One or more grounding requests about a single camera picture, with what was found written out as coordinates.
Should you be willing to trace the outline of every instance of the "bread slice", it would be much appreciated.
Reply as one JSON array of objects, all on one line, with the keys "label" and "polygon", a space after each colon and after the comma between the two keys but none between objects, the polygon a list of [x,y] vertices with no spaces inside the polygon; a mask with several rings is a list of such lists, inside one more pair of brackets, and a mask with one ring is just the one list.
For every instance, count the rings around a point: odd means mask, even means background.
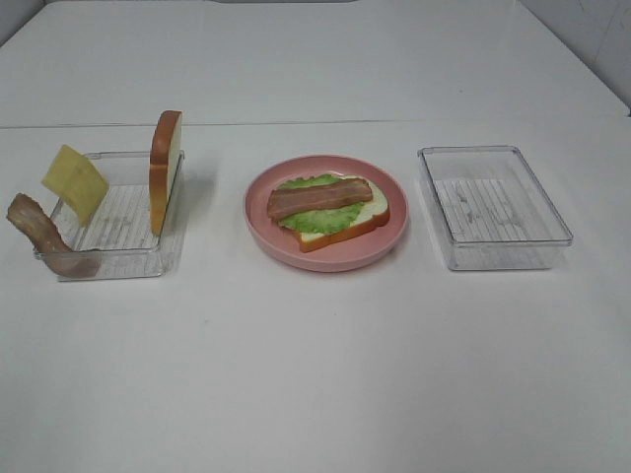
[{"label": "bread slice", "polygon": [[[358,177],[357,175],[344,175],[342,178]],[[382,227],[389,221],[390,211],[384,193],[371,181],[367,180],[373,191],[373,200],[366,202],[361,212],[347,229],[336,234],[307,234],[292,231],[298,240],[300,250],[304,253],[324,248],[330,244],[339,243],[345,239],[358,237]]]},{"label": "bread slice", "polygon": [[154,132],[149,158],[149,208],[151,232],[154,235],[162,232],[177,169],[180,143],[181,111],[163,111]]}]

